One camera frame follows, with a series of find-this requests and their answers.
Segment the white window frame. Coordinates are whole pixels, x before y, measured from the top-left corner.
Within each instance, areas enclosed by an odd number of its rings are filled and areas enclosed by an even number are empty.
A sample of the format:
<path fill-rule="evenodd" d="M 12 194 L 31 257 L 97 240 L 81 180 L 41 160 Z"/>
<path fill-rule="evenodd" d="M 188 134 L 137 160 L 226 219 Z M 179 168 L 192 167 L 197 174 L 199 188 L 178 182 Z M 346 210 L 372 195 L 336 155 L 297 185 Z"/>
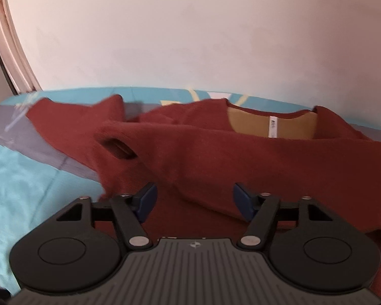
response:
<path fill-rule="evenodd" d="M 0 82 L 0 103 L 10 96 L 41 91 L 16 34 L 8 0 L 0 0 L 0 68 L 5 80 Z"/>

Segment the blue and mauve bedsheet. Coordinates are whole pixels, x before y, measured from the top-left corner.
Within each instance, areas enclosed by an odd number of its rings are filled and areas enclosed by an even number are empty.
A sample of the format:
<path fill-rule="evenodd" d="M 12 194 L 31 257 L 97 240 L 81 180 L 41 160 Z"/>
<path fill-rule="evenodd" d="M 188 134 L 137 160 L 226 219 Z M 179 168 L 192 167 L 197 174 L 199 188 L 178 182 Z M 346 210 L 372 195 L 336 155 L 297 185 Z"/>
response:
<path fill-rule="evenodd" d="M 0 286 L 18 291 L 9 267 L 11 247 L 55 212 L 80 196 L 105 201 L 98 174 L 52 147 L 28 119 L 28 111 L 41 99 L 56 103 L 92 106 L 121 96 L 126 119 L 173 104 L 206 99 L 226 99 L 243 109 L 268 112 L 268 135 L 277 135 L 277 115 L 313 110 L 263 98 L 232 94 L 208 94 L 182 89 L 105 88 L 42 91 L 14 96 L 0 104 Z M 381 142 L 381 130 L 347 122 L 369 139 Z M 381 250 L 381 230 L 365 232 Z M 372 285 L 381 296 L 381 266 Z"/>

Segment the dark red knit sweater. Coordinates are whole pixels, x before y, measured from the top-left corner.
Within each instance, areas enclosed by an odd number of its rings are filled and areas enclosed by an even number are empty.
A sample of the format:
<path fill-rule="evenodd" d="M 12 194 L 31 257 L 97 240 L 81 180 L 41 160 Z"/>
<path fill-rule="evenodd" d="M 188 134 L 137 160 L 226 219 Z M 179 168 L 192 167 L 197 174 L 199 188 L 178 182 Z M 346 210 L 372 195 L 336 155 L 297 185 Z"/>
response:
<path fill-rule="evenodd" d="M 363 232 L 381 230 L 381 142 L 324 107 L 271 115 L 226 99 L 166 105 L 126 119 L 121 96 L 92 106 L 47 98 L 28 119 L 48 144 L 93 169 L 104 198 L 157 185 L 152 238 L 237 238 L 238 182 L 293 202 L 311 196 Z"/>

